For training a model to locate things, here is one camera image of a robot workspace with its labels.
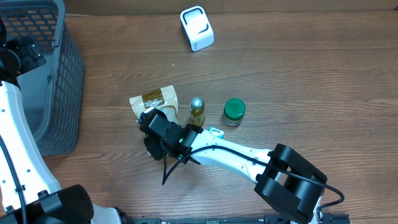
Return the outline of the clear brown snack bag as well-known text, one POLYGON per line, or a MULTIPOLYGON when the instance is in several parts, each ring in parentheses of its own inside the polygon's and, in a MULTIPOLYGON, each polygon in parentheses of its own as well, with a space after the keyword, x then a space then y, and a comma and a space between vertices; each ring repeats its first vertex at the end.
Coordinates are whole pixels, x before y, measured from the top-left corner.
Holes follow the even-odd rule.
POLYGON ((178 98, 173 85, 132 97, 129 99, 129 102, 137 118, 140 117, 142 112, 154 107, 161 110, 169 121, 179 124, 177 119, 178 98))

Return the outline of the yellow oil bottle silver cap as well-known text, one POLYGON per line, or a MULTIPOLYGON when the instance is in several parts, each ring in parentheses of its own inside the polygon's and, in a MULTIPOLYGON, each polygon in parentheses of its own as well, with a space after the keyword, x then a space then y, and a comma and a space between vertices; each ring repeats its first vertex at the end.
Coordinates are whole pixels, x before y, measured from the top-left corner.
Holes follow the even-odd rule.
POLYGON ((194 97, 190 102, 190 124, 203 126, 205 121, 205 102, 200 97, 194 97))

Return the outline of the small Kleenex tissue pack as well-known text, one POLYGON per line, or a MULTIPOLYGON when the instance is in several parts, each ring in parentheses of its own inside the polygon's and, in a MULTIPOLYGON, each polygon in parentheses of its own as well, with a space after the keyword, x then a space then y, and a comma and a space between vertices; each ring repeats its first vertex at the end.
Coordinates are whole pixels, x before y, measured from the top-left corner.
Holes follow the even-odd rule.
POLYGON ((218 137, 218 138, 220 138, 220 139, 223 139, 223 138, 224 138, 224 131, 222 131, 222 130, 220 130, 220 129, 214 127, 214 126, 210 126, 210 127, 209 127, 209 132, 210 132, 212 135, 214 135, 214 136, 216 136, 216 137, 218 137))

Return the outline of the green lid white jar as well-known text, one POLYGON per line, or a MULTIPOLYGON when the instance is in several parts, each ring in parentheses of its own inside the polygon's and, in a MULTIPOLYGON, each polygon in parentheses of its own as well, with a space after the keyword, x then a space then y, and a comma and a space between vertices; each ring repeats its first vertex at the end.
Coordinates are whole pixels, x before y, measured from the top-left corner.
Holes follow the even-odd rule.
POLYGON ((239 98, 229 99, 223 109, 223 121, 228 126, 239 126, 246 112, 246 105, 239 98))

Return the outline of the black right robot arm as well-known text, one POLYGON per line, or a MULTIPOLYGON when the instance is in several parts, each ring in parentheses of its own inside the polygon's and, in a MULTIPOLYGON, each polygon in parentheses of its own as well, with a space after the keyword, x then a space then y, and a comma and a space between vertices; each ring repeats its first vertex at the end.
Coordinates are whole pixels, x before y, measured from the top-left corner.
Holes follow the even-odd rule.
POLYGON ((327 177, 291 147, 242 146, 194 124, 181 127, 153 107, 142 112, 138 122, 146 135, 145 147, 155 160, 170 156, 177 164, 192 161, 234 172, 253 182, 255 192, 292 223, 320 222, 327 177))

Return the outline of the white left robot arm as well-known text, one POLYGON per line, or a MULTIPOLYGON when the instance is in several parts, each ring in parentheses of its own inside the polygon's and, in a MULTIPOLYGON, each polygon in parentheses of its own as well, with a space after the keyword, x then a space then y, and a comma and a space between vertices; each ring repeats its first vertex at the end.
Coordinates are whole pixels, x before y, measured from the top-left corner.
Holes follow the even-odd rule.
POLYGON ((119 211, 91 202, 81 185, 61 188, 25 118, 17 82, 21 63, 1 37, 1 223, 121 223, 119 211))

